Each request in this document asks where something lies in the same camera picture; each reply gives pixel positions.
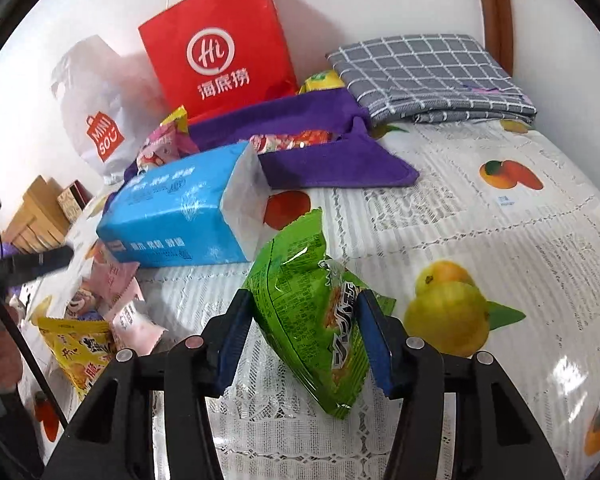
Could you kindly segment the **person's left hand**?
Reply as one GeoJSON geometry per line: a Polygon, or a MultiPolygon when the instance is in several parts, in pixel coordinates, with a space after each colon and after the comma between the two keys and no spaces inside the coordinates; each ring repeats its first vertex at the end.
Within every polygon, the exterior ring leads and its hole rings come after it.
{"type": "Polygon", "coordinates": [[[21,354],[12,335],[3,328],[0,331],[0,393],[14,393],[22,374],[21,354]]]}

